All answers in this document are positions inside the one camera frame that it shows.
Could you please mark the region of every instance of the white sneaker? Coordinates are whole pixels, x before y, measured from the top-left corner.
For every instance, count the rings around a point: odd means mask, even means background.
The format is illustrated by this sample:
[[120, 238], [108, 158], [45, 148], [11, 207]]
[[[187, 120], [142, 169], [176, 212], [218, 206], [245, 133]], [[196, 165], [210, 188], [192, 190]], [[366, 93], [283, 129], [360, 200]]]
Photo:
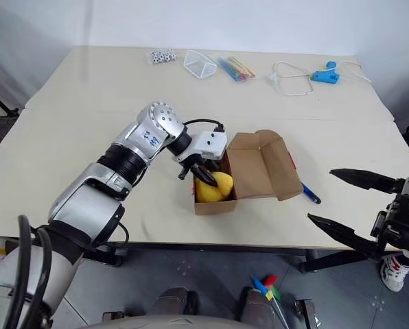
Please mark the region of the white sneaker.
[[401, 265], [395, 257], [385, 258], [380, 276], [389, 290], [398, 292], [403, 288], [404, 278], [409, 274], [409, 266]]

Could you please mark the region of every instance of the pants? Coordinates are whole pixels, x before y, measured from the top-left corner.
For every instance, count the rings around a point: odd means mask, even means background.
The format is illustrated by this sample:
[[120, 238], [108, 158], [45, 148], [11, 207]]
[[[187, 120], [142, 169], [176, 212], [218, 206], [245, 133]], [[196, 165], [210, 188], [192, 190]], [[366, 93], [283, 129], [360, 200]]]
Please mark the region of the pants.
[[[184, 287], [168, 289], [156, 299], [149, 315], [184, 314], [188, 292]], [[241, 322], [256, 328], [283, 329], [282, 323], [274, 313], [270, 302], [259, 291], [247, 292]]]

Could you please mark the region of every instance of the red object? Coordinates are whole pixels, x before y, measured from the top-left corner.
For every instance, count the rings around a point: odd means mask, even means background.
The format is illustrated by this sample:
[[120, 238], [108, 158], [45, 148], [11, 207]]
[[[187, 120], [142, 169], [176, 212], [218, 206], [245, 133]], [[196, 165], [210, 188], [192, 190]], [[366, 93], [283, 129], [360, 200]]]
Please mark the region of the red object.
[[289, 152], [287, 152], [287, 153], [288, 153], [288, 156], [290, 157], [290, 160], [292, 161], [294, 170], [297, 170], [297, 169], [296, 169], [296, 164], [295, 164], [294, 161], [293, 161], [292, 155], [291, 155]]
[[263, 284], [268, 288], [274, 285], [276, 280], [278, 280], [278, 276], [268, 276], [267, 278], [264, 279]]
[[399, 269], [401, 269], [401, 264], [398, 263], [397, 259], [395, 259], [395, 257], [392, 257], [392, 261], [394, 263], [394, 270], [395, 271], [399, 271]]

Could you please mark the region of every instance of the pen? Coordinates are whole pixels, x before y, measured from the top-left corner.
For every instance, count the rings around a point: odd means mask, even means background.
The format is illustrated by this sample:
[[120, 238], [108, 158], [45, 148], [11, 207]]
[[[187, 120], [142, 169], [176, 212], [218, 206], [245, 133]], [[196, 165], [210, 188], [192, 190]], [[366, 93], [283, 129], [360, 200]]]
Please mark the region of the pen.
[[[293, 158], [292, 158], [292, 155], [291, 155], [289, 152], [288, 152], [288, 156], [290, 157], [290, 160], [292, 161], [294, 170], [296, 170], [296, 164], [294, 163]], [[304, 183], [302, 183], [302, 186], [303, 186], [303, 194], [305, 194], [306, 196], [308, 196], [315, 204], [319, 204], [319, 203], [322, 202], [322, 201], [320, 200], [320, 198], [319, 198], [317, 195], [315, 195], [315, 194], [313, 193], [313, 191], [310, 190], [310, 189], [307, 187], [307, 185], [305, 185]]]
[[315, 195], [313, 193], [313, 191], [311, 191], [307, 185], [305, 185], [304, 183], [302, 183], [303, 186], [303, 194], [305, 194], [306, 196], [308, 196], [315, 204], [319, 204], [321, 203], [321, 200], [319, 199], [319, 197], [317, 195]]

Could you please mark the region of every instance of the yellow duck toy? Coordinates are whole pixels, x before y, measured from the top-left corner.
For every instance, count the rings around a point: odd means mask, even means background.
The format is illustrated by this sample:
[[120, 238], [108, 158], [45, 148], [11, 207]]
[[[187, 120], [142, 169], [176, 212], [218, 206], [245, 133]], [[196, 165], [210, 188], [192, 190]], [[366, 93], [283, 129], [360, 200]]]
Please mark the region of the yellow duck toy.
[[196, 181], [196, 197], [198, 202], [218, 202], [227, 199], [233, 188], [233, 178], [227, 173], [214, 171], [211, 175], [217, 181], [218, 187], [208, 185], [201, 180]]

